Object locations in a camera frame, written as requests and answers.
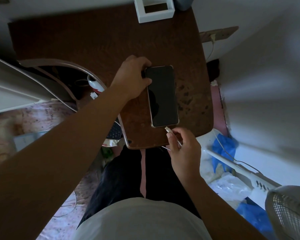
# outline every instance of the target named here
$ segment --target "black phone screen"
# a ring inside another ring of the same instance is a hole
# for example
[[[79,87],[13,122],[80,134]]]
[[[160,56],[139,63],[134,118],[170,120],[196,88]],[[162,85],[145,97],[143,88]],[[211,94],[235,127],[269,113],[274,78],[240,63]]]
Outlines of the black phone screen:
[[[148,67],[145,75],[152,79],[152,83],[148,86],[152,126],[178,124],[173,67],[170,65]]]

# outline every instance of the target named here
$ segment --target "shirt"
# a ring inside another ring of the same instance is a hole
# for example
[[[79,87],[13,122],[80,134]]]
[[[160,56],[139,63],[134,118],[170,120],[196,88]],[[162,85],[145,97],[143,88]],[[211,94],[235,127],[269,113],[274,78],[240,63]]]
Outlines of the shirt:
[[[116,202],[84,221],[79,239],[205,239],[212,240],[203,221],[169,202],[129,198]]]

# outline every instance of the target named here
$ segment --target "brown tabletop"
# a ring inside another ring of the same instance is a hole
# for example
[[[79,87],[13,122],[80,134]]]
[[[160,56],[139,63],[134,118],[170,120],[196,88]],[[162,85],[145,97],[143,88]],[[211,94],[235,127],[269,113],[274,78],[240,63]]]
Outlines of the brown tabletop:
[[[97,76],[109,87],[131,54],[153,66],[172,65],[180,123],[195,136],[211,131],[210,83],[192,9],[173,18],[138,23],[133,4],[9,24],[17,59],[24,66],[67,65]],[[167,145],[164,128],[152,128],[146,90],[120,112],[128,147]]]

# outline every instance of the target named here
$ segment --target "hand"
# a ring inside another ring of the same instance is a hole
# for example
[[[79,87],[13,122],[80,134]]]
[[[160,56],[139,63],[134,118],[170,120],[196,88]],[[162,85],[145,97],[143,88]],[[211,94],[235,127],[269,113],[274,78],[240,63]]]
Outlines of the hand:
[[[151,66],[151,62],[145,57],[129,56],[117,71],[110,87],[118,87],[128,96],[128,100],[134,99],[152,83],[150,78],[142,78],[141,71]]]
[[[182,185],[200,179],[201,145],[188,129],[177,127],[172,129],[172,131],[180,133],[183,139],[183,144],[180,148],[176,136],[172,133],[167,133],[171,150],[171,164],[178,179]]]

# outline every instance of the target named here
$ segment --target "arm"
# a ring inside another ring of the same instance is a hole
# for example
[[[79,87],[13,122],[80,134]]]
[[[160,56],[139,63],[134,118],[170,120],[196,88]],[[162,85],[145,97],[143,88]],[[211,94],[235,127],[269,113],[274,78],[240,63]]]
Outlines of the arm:
[[[191,131],[175,128],[183,145],[179,148],[176,137],[167,133],[171,163],[174,172],[192,199],[213,240],[266,239],[255,227],[220,198],[200,176],[201,146]]]
[[[78,185],[128,100],[151,83],[151,63],[130,56],[110,88],[0,164],[0,239],[35,239]]]

